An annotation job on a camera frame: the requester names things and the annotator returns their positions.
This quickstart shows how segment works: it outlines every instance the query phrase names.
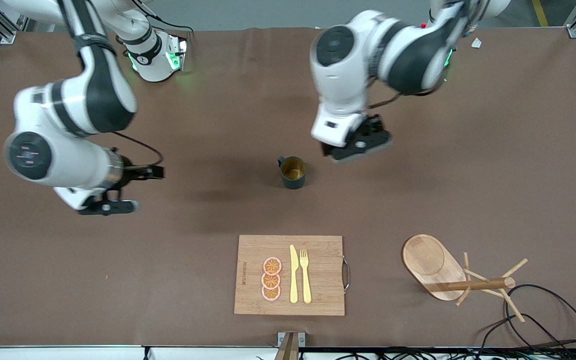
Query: wooden base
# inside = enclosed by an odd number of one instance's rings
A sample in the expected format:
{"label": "wooden base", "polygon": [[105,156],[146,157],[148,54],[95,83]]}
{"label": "wooden base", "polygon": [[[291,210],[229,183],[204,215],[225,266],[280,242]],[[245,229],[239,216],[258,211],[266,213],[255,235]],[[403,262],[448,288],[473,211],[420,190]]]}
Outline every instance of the wooden base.
{"label": "wooden base", "polygon": [[464,293],[465,289],[445,291],[441,287],[466,281],[466,274],[438,239],[425,234],[410,237],[404,244],[402,259],[410,274],[435,298],[452,301]]}

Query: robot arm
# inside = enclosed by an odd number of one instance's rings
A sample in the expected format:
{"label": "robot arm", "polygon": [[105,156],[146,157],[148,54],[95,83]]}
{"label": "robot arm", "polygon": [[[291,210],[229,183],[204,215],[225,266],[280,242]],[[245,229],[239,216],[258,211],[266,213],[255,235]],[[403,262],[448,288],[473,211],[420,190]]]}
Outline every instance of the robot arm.
{"label": "robot arm", "polygon": [[58,5],[83,71],[19,91],[16,126],[4,148],[7,164],[21,178],[55,187],[80,212],[94,214],[95,205],[108,205],[99,214],[132,212],[137,204],[130,200],[96,198],[142,174],[130,168],[127,158],[85,138],[126,129],[137,111],[135,96],[90,0],[58,0]]}
{"label": "robot arm", "polygon": [[310,67],[319,106],[311,136],[321,142],[325,156],[347,162],[388,146],[391,135],[381,118],[367,114],[370,79],[384,82],[399,95],[434,92],[457,40],[482,13],[491,14],[487,9],[500,9],[487,4],[509,2],[439,1],[441,9],[425,28],[366,10],[314,40]]}
{"label": "robot arm", "polygon": [[[435,17],[446,4],[446,0],[430,0],[430,11],[428,13],[429,24],[435,22]],[[510,0],[487,0],[482,3],[482,6],[475,14],[475,21],[483,19],[494,18],[501,14],[510,4]]]}
{"label": "robot arm", "polygon": [[[57,0],[4,0],[28,18],[64,25]],[[148,18],[135,10],[132,0],[91,0],[98,17],[128,49],[132,68],[148,82],[166,80],[181,70],[186,55],[186,39],[155,30]]]}

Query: gray floor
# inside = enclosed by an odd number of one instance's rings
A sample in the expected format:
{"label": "gray floor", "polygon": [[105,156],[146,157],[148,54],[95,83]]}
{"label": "gray floor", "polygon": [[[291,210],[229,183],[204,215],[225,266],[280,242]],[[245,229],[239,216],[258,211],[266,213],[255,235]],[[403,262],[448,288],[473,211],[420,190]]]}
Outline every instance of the gray floor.
{"label": "gray floor", "polygon": [[[576,0],[541,0],[551,26],[561,25],[575,3]],[[326,28],[345,23],[365,9],[380,10],[413,24],[428,19],[425,0],[231,0],[220,2],[220,6],[206,6],[206,0],[156,0],[150,8],[170,23],[190,25],[200,31]],[[480,26],[539,27],[539,22],[532,0],[512,0],[501,15],[482,21]]]}

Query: mug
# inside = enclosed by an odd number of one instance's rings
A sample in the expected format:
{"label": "mug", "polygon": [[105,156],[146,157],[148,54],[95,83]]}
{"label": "mug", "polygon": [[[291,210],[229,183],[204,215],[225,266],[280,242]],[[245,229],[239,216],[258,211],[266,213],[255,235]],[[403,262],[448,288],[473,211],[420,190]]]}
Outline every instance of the mug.
{"label": "mug", "polygon": [[279,157],[279,168],[283,185],[288,189],[299,189],[306,183],[306,162],[296,156]]}

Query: brown tablecloth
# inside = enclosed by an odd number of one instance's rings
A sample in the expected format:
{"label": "brown tablecloth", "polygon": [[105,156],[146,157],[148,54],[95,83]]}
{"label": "brown tablecloth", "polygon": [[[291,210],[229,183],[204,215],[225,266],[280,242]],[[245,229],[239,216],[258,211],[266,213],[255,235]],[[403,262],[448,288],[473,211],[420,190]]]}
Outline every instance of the brown tablecloth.
{"label": "brown tablecloth", "polygon": [[[314,29],[200,32],[194,72],[141,80],[124,57],[139,112],[126,134],[166,156],[167,178],[130,184],[139,212],[80,216],[52,189],[5,166],[12,100],[77,75],[67,34],[26,33],[0,48],[0,345],[260,346],[305,331],[311,346],[474,346],[502,318],[477,292],[462,306],[425,293],[403,242],[437,237],[473,271],[560,293],[576,306],[576,39],[562,28],[482,29],[459,43],[438,93],[379,109],[394,146],[350,164],[322,157]],[[391,92],[372,89],[372,100]],[[153,155],[92,140],[137,163]],[[306,187],[284,189],[277,157],[306,159]],[[343,317],[233,314],[238,235],[343,235],[352,284]],[[520,290],[516,304],[559,338],[576,319]],[[534,325],[529,340],[544,341]],[[490,346],[518,346],[507,328]]]}

